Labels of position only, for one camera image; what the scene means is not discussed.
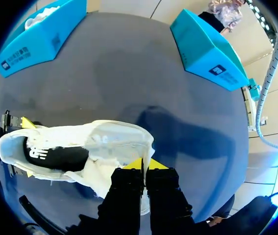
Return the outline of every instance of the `yellow tab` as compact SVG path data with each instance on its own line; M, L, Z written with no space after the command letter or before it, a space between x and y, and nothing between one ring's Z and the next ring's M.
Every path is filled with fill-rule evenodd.
M26 117L22 117L22 128L36 128L36 126Z
M123 167L123 169L141 169L141 162L142 162L142 158L138 158L137 160L135 160L134 162L126 165ZM155 161L153 158L151 159L150 162L150 166L149 166L150 170L154 170L156 168L158 169L168 169L168 167L162 165L161 163Z
M158 169L168 169L168 167L166 167L166 166L162 165L161 163L155 161L153 158L151 159L149 168L150 168L150 170L154 170L156 168L158 168Z
M142 158L138 158L134 162L124 166L123 169L133 169L134 168L134 169L141 170L141 164L142 164Z
M31 176L33 175L33 173L30 172L30 171L27 171L27 172L26 172L26 175L27 175L28 177L31 177Z

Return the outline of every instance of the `flexible conduit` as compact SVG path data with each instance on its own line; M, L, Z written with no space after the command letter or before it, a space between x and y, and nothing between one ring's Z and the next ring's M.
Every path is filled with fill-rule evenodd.
M275 75L275 71L276 68L278 66L278 36L276 39L276 44L274 46L274 52L273 52L273 56L272 56L272 60L270 62L270 67L267 70L267 74L262 86L262 91L261 91L261 95L260 95L260 99L258 101L257 104L257 108L256 108L256 118L255 118L255 127L256 127L256 131L257 134L260 136L261 140L266 143L267 145L274 147L274 148L278 148L277 144L274 144L272 142L269 142L268 140L266 140L261 132L260 129L260 122L261 122L261 114L262 114L262 109L263 109L263 105L267 96L267 92L269 87L271 86L271 82L273 80L273 77Z

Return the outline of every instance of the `gray round table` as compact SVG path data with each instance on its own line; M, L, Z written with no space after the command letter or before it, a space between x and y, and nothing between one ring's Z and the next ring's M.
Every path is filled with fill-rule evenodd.
M169 26L131 15L93 13L77 26L55 60L0 76L0 117L9 109L45 126L111 119L140 125L155 138L154 159L176 168L193 206L205 220L240 187L248 162L242 93L185 72ZM102 202L79 184L33 177L0 180L8 203L26 195L60 227L80 213L97 217ZM150 217L141 217L149 234Z

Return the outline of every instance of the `shoe insole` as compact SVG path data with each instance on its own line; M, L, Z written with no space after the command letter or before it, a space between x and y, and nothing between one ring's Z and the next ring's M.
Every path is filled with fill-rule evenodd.
M53 149L28 148L27 138L23 142L25 158L29 163L49 169L58 169L63 171L80 171L84 168L89 151L82 147Z

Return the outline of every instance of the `blue box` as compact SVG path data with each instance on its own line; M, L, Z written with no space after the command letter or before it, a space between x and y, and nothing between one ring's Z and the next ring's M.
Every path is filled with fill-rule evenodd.
M229 42L196 14L184 9L170 29L186 71L229 91L249 84L240 59Z
M45 8L60 6L25 31L25 22ZM69 34L86 16L86 0L58 0L30 15L5 41L0 51L0 74L7 77L29 66L53 60Z

